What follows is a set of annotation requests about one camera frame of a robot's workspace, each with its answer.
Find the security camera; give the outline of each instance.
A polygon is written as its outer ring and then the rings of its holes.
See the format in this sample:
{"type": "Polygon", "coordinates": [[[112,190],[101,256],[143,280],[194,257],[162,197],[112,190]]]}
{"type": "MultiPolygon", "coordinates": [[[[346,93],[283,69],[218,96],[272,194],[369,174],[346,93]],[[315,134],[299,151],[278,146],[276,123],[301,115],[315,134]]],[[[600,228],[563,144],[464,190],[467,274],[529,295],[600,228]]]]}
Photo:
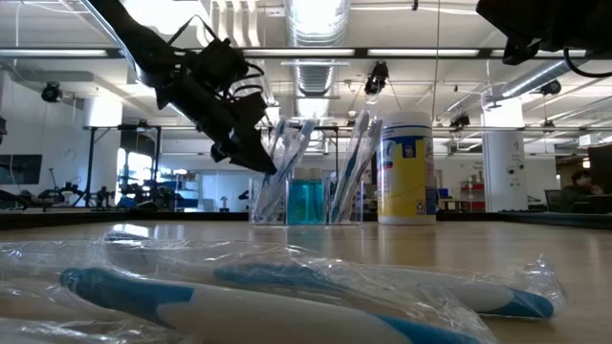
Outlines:
{"type": "Polygon", "coordinates": [[[557,80],[553,80],[547,83],[546,85],[542,86],[539,89],[539,92],[543,96],[548,96],[548,95],[556,96],[559,93],[561,93],[561,83],[558,82],[557,80]]]}
{"type": "Polygon", "coordinates": [[[463,128],[470,125],[470,115],[462,113],[450,121],[450,126],[453,128],[463,128]]]}
{"type": "Polygon", "coordinates": [[[49,81],[40,96],[46,102],[58,103],[63,99],[64,93],[59,89],[59,82],[49,81]]]}
{"type": "Polygon", "coordinates": [[[365,93],[369,96],[374,96],[383,91],[386,86],[386,80],[389,78],[389,69],[386,67],[386,62],[377,61],[370,77],[365,83],[365,93]]]}

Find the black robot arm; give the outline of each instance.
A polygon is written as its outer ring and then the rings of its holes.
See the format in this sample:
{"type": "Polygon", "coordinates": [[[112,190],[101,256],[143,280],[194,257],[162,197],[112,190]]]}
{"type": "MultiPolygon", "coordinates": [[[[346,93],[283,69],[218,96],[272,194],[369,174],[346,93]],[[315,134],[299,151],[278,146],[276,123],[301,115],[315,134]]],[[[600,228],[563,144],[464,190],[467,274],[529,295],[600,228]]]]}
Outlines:
{"type": "Polygon", "coordinates": [[[214,141],[210,155],[216,162],[230,158],[230,163],[254,171],[276,172],[261,143],[261,133],[254,128],[266,115],[261,94],[237,97],[230,92],[235,82],[262,76],[263,71],[230,47],[228,39],[221,41],[204,23],[212,41],[199,53],[186,51],[171,43],[188,23],[165,42],[137,23],[120,0],[82,3],[119,44],[140,81],[155,88],[158,108],[172,105],[214,141]],[[248,75],[250,68],[259,73],[248,75]]]}

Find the white ceiling beam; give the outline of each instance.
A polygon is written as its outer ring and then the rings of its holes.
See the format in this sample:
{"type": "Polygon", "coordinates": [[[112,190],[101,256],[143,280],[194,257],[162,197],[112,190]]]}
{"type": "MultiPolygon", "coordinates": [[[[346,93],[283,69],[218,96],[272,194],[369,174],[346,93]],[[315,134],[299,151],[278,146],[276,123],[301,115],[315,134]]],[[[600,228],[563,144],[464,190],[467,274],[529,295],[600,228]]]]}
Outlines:
{"type": "Polygon", "coordinates": [[[74,11],[75,16],[80,20],[83,24],[87,25],[93,32],[95,32],[100,37],[107,40],[109,43],[114,42],[115,40],[106,32],[106,30],[101,30],[98,28],[98,20],[90,14],[79,13],[80,10],[75,9],[73,6],[73,1],[68,0],[59,0],[59,3],[66,8],[68,11],[74,11]]]}

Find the white column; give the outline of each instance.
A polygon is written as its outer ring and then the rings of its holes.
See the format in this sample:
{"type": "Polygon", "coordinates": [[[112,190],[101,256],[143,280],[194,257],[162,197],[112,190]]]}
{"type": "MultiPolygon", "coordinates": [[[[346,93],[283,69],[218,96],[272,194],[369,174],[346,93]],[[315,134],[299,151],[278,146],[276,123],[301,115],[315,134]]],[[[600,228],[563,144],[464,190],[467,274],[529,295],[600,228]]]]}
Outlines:
{"type": "MultiPolygon", "coordinates": [[[[486,107],[483,114],[484,126],[524,126],[520,99],[508,99],[496,105],[486,107]]],[[[487,211],[526,210],[527,176],[523,134],[519,131],[485,133],[483,150],[487,211]]]]}
{"type": "MultiPolygon", "coordinates": [[[[121,124],[123,104],[115,97],[95,97],[85,99],[84,111],[89,126],[117,126],[121,124]]],[[[94,146],[91,186],[93,194],[103,186],[108,190],[115,190],[117,184],[117,153],[120,148],[121,133],[117,130],[105,132],[105,129],[98,129],[96,132],[96,138],[101,139],[94,146]]]]}

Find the wooden table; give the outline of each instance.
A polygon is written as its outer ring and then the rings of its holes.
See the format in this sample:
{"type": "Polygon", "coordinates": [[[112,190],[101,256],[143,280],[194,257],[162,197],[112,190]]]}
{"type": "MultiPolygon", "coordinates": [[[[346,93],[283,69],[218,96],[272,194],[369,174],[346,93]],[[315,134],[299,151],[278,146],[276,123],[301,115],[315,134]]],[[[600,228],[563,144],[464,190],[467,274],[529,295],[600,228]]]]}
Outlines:
{"type": "Polygon", "coordinates": [[[132,223],[0,232],[0,241],[97,239],[112,229],[156,239],[250,240],[297,245],[369,264],[471,269],[509,275],[545,253],[568,307],[550,322],[487,319],[502,343],[612,343],[612,231],[510,223],[369,224],[364,229],[253,228],[246,223],[132,223]]]}

